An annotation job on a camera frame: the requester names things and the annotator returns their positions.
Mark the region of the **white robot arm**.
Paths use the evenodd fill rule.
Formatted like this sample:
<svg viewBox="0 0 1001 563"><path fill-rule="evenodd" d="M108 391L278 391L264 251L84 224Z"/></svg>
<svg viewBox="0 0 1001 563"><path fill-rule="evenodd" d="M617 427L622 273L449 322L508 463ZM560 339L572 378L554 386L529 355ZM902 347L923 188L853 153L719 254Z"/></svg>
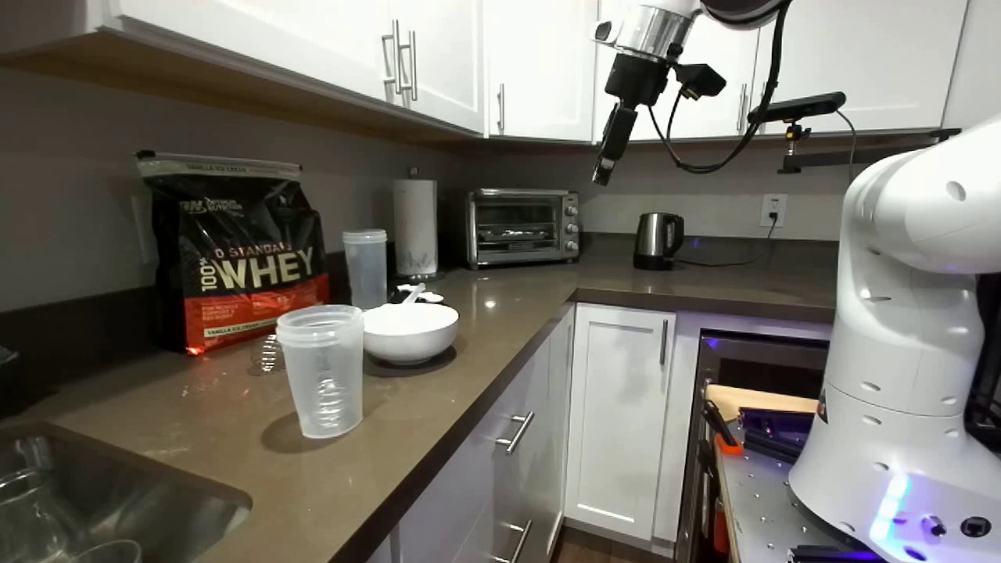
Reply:
<svg viewBox="0 0 1001 563"><path fill-rule="evenodd" d="M678 77L678 96L713 96L726 82L705 63L682 63L686 37L699 16L726 27L761 27L773 23L769 71L761 110L773 103L783 70L787 16L791 0L628 0L619 19L595 24L595 39L614 50L604 90L614 110L599 139L595 185L607 185L622 158L639 110L654 110L669 77Z"/></svg>

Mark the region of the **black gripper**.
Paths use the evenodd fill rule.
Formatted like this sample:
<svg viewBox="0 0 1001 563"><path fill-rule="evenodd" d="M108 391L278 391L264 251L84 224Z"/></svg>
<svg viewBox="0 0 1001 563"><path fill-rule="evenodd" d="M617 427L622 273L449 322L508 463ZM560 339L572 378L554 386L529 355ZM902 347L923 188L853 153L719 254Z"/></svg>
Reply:
<svg viewBox="0 0 1001 563"><path fill-rule="evenodd" d="M628 146L628 135L637 124L639 103L654 106L666 88L666 63L639 58L628 53L617 53L604 90L614 94L619 103L609 110L600 144L599 162L592 169L595 185L607 185L617 162Z"/></svg>

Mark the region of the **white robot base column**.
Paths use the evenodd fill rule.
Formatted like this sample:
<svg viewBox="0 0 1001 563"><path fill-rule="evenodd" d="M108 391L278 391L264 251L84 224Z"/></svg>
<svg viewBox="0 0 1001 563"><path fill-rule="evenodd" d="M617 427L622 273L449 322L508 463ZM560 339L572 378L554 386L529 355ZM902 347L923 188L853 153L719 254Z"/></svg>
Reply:
<svg viewBox="0 0 1001 563"><path fill-rule="evenodd" d="M1001 455L964 427L1001 273L1001 119L868 167L795 498L887 563L1001 563Z"/></svg>

